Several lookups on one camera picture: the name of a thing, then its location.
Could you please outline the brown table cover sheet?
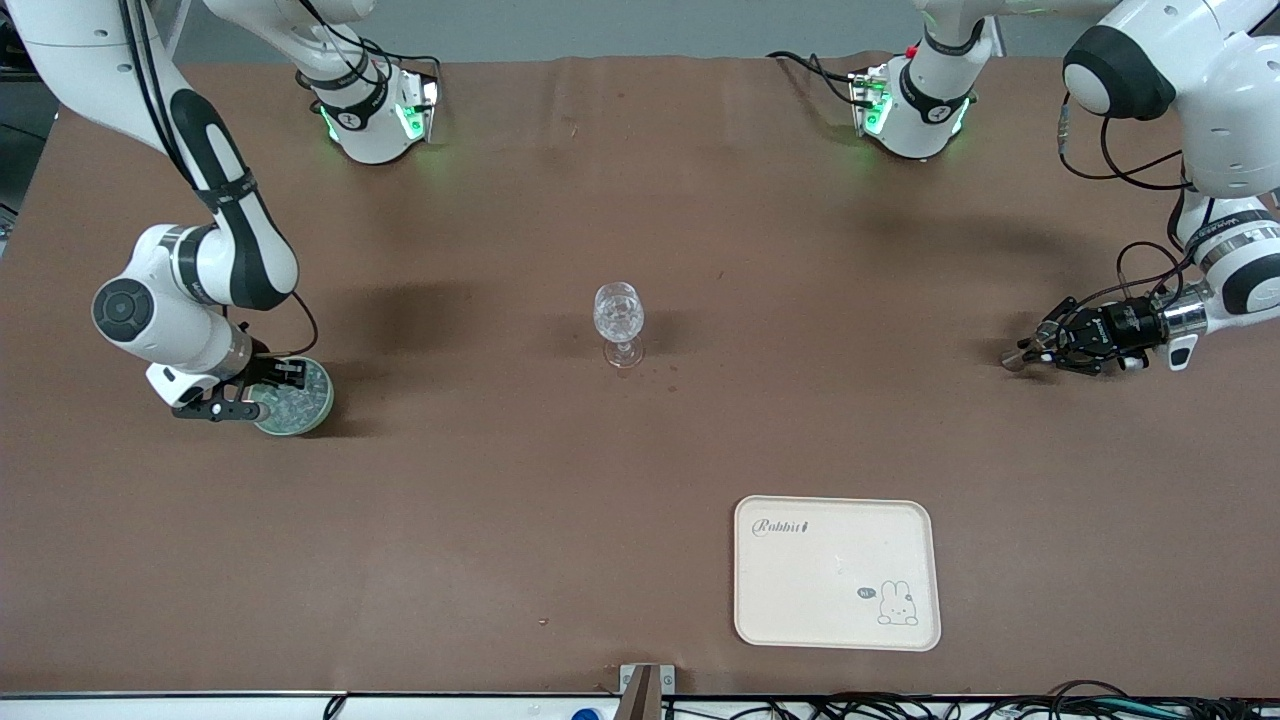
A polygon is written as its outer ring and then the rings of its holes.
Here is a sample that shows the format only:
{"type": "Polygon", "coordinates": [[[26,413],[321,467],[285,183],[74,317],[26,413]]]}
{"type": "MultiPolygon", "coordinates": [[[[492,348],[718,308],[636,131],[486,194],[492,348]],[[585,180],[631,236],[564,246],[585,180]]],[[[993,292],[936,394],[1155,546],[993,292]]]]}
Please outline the brown table cover sheet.
{"type": "Polygon", "coordinates": [[[188,67],[300,258],[337,404],[303,438],[173,418],[93,328],[151,149],[54,123],[0,259],[0,691],[1280,697],[1280,322],[1184,372],[1014,375],[1172,200],[1069,176],[1055,59],[1002,59],[897,161],[760,59],[445,70],[438,143],[348,161],[283,65],[188,67]],[[627,282],[618,369],[595,292],[627,282]],[[940,643],[754,646],[733,511],[906,500],[940,643]]]}

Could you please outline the cream rabbit print tray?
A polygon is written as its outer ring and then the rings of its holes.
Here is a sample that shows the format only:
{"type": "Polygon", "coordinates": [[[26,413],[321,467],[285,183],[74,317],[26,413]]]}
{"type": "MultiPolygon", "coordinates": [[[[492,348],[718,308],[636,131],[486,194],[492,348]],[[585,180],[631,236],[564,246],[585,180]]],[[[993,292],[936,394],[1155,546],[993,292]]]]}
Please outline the cream rabbit print tray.
{"type": "Polygon", "coordinates": [[[754,646],[933,650],[942,624],[929,514],[906,500],[740,500],[733,626],[754,646]]]}

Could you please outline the white table edge rail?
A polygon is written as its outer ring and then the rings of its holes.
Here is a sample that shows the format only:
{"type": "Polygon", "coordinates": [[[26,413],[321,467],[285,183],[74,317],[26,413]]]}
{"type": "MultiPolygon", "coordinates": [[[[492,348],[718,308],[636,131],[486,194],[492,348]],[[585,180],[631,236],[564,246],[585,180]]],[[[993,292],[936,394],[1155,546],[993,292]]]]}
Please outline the white table edge rail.
{"type": "MultiPolygon", "coordinates": [[[[375,691],[0,693],[0,720],[570,720],[609,692],[375,691]]],[[[1125,694],[1078,682],[1041,694],[672,694],[663,720],[1280,720],[1280,697],[1125,694]]]]}

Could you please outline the clear wine glass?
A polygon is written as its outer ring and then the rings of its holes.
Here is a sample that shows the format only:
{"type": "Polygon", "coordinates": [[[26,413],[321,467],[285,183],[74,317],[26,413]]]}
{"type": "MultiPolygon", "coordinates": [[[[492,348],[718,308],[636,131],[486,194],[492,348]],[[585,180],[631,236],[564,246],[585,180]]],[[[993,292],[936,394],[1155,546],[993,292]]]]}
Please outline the clear wine glass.
{"type": "Polygon", "coordinates": [[[630,283],[607,283],[595,292],[593,322],[604,341],[604,357],[612,366],[628,369],[643,360],[640,333],[645,310],[637,291],[630,283]]]}

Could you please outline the grey metal clamp bracket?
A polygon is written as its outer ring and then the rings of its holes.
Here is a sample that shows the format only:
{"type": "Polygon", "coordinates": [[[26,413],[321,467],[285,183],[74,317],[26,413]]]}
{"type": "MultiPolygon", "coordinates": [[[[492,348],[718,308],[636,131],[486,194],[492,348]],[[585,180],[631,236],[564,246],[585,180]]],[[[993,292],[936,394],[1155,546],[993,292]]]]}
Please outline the grey metal clamp bracket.
{"type": "Polygon", "coordinates": [[[644,669],[649,667],[652,684],[660,688],[662,694],[675,694],[677,692],[677,674],[672,664],[622,664],[618,667],[618,696],[622,696],[632,679],[641,676],[644,669]]]}

